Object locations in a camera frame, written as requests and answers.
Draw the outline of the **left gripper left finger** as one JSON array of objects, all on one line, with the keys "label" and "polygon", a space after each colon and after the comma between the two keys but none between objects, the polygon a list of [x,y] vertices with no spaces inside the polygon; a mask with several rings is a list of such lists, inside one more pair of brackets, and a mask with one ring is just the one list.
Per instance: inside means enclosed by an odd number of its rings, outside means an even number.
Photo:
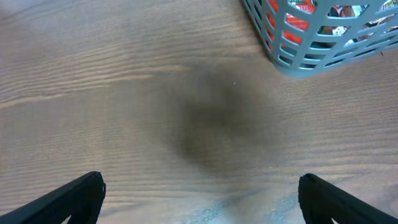
[{"label": "left gripper left finger", "polygon": [[98,171],[91,171],[43,196],[1,215],[1,223],[92,223],[106,195],[106,184]]}]

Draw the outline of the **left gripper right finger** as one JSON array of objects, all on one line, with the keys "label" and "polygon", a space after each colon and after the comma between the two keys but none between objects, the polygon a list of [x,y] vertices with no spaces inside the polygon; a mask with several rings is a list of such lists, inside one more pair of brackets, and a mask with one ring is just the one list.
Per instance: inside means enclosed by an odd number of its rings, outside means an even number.
[{"label": "left gripper right finger", "polygon": [[298,202],[306,224],[397,224],[397,218],[311,173],[299,178]]}]

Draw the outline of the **grey plastic basket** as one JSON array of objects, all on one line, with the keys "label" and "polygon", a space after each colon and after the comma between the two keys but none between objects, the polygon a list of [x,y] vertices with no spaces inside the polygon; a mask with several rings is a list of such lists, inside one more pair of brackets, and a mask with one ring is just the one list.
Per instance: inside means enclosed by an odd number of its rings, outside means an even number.
[{"label": "grey plastic basket", "polygon": [[[293,77],[309,77],[397,47],[397,1],[316,0],[313,13],[289,0],[242,0],[271,62]],[[289,13],[308,22],[307,30],[288,24]],[[302,38],[296,44],[283,31]]]}]

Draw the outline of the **orange pasta packet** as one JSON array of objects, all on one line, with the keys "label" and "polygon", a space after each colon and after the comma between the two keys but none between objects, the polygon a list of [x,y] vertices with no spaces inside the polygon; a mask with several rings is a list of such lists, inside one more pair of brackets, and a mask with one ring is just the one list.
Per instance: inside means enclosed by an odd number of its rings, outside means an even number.
[{"label": "orange pasta packet", "polygon": [[[267,1],[271,8],[277,12],[278,11],[278,4],[276,0],[268,0]],[[314,0],[289,0],[289,4],[292,5],[293,7],[300,9],[305,12],[313,13],[315,9],[317,8],[317,1]],[[285,20],[288,24],[292,25],[293,27],[296,27],[300,30],[307,30],[308,29],[308,22],[305,20],[302,20],[298,17],[295,17],[289,13],[285,15]],[[285,37],[287,40],[292,41],[296,44],[301,44],[302,38],[299,36],[296,36],[289,31],[283,31],[283,37]]]}]

